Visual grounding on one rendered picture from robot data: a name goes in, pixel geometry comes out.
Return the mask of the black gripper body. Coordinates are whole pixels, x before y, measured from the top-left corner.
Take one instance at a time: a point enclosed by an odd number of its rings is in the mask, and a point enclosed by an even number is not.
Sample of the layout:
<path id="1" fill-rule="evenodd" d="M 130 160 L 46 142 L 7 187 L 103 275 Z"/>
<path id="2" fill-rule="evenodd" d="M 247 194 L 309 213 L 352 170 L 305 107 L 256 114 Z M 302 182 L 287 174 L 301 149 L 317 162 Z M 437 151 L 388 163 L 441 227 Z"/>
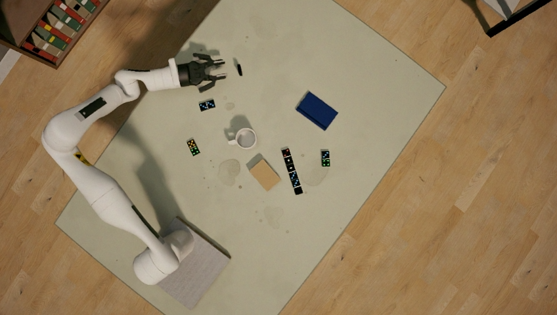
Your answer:
<path id="1" fill-rule="evenodd" d="M 177 71 L 178 71 L 179 82 L 181 87 L 187 87 L 191 85 L 197 86 L 201 84 L 203 80 L 205 80 L 205 78 L 195 77 L 195 74 L 206 74 L 204 67 L 194 70 L 194 66 L 196 65 L 199 65 L 199 63 L 195 61 L 191 61 L 186 64 L 177 65 Z"/>

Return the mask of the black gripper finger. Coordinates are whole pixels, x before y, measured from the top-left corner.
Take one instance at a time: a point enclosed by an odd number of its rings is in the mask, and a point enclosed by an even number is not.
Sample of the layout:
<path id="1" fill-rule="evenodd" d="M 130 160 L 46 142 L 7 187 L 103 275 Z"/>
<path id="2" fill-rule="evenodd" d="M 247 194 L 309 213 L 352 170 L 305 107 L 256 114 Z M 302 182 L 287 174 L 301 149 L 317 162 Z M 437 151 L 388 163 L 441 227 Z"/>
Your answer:
<path id="1" fill-rule="evenodd" d="M 206 55 L 206 54 L 199 54 L 199 53 L 193 53 L 193 59 L 192 61 L 197 61 L 197 60 L 207 60 L 207 62 L 201 63 L 199 65 L 194 66 L 194 70 L 200 69 L 202 67 L 208 68 L 210 66 L 216 66 L 216 65 L 222 65 L 225 64 L 225 61 L 223 59 L 219 59 L 219 60 L 212 60 L 210 55 Z"/>
<path id="2" fill-rule="evenodd" d="M 207 91 L 208 89 L 211 89 L 212 87 L 215 86 L 215 82 L 217 80 L 220 79 L 225 79 L 227 77 L 227 73 L 223 73 L 223 74 L 218 74 L 218 75 L 206 75 L 206 74 L 200 74 L 200 73 L 196 73 L 195 77 L 197 78 L 205 78 L 204 81 L 212 81 L 211 83 L 208 83 L 207 85 L 197 85 L 198 89 L 199 89 L 199 93 L 203 93 L 204 91 Z"/>

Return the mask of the white mug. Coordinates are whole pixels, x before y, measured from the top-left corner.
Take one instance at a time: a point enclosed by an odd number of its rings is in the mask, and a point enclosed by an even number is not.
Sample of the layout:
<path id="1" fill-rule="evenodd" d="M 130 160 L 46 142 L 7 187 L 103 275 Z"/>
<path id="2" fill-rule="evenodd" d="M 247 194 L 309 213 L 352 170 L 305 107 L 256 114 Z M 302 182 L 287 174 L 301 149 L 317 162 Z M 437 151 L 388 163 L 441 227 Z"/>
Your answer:
<path id="1" fill-rule="evenodd" d="M 237 132 L 235 140 L 228 141 L 230 146 L 234 145 L 234 144 L 237 144 L 235 142 L 237 142 L 238 145 L 240 145 L 242 149 L 251 150 L 257 144 L 257 135 L 255 134 L 255 132 L 252 129 L 243 128 L 243 129 L 239 130 L 239 132 Z"/>

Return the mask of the dark blue rectangular block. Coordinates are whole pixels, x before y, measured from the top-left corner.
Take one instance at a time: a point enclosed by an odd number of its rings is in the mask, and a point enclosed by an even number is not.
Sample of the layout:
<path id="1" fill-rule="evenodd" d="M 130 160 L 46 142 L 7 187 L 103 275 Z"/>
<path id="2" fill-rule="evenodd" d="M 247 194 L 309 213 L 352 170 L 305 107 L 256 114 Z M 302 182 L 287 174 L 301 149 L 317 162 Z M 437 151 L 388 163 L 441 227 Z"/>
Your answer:
<path id="1" fill-rule="evenodd" d="M 338 112 L 323 102 L 310 91 L 302 100 L 296 111 L 306 117 L 323 131 L 326 131 Z"/>

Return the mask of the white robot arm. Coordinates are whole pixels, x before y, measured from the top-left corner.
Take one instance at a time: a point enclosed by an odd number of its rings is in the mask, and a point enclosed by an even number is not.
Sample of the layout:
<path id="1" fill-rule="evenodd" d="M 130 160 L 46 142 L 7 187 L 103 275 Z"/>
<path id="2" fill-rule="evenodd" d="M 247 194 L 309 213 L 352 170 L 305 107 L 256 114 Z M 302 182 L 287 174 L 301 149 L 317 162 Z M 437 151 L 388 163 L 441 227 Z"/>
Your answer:
<path id="1" fill-rule="evenodd" d="M 71 178 L 96 214 L 104 222 L 136 235 L 148 245 L 133 261 L 136 276 L 147 285 L 155 285 L 177 270 L 179 263 L 193 250 L 194 238 L 186 230 L 176 230 L 162 238 L 117 181 L 91 165 L 77 144 L 98 118 L 139 97 L 138 80 L 143 81 L 149 91 L 181 87 L 175 59 L 170 58 L 168 62 L 169 66 L 155 70 L 119 70 L 114 76 L 116 84 L 54 115 L 41 134 L 46 151 Z"/>

